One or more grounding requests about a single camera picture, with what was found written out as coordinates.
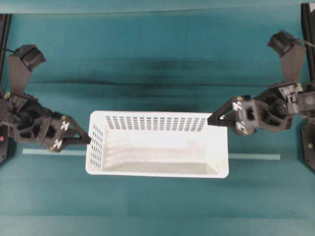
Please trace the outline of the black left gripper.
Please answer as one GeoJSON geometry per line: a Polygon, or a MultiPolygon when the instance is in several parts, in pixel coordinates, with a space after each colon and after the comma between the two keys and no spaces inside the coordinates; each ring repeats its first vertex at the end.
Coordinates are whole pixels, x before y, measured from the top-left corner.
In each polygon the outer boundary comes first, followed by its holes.
{"type": "Polygon", "coordinates": [[[39,143],[60,152],[72,145],[89,145],[88,133],[72,117],[42,106],[30,96],[4,96],[4,127],[7,136],[19,143],[39,143]]]}

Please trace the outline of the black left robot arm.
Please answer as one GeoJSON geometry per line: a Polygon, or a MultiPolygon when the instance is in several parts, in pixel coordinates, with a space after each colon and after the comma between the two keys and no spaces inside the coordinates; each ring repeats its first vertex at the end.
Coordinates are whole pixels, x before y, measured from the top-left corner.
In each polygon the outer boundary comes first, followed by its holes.
{"type": "Polygon", "coordinates": [[[52,152],[72,145],[89,145],[88,133],[70,116],[43,107],[29,94],[0,94],[0,162],[6,161],[9,141],[40,143],[52,152]]]}

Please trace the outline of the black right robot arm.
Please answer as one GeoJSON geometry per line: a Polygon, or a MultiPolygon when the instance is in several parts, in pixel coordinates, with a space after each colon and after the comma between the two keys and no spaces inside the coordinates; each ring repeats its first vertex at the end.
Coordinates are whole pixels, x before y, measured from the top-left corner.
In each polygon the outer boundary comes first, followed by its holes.
{"type": "Polygon", "coordinates": [[[239,136],[257,130],[281,132],[291,128],[295,115],[305,120],[301,127],[303,160],[315,169],[315,85],[273,85],[261,94],[228,99],[208,118],[208,125],[228,127],[239,136]]]}

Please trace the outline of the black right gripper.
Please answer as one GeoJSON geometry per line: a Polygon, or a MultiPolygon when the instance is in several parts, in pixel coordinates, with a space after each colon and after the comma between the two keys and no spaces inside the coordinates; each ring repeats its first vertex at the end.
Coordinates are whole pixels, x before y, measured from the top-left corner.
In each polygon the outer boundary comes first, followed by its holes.
{"type": "Polygon", "coordinates": [[[287,130],[299,112],[299,92],[300,83],[289,83],[273,85],[254,98],[232,97],[207,118],[207,124],[227,127],[240,136],[256,133],[257,129],[287,130]]]}

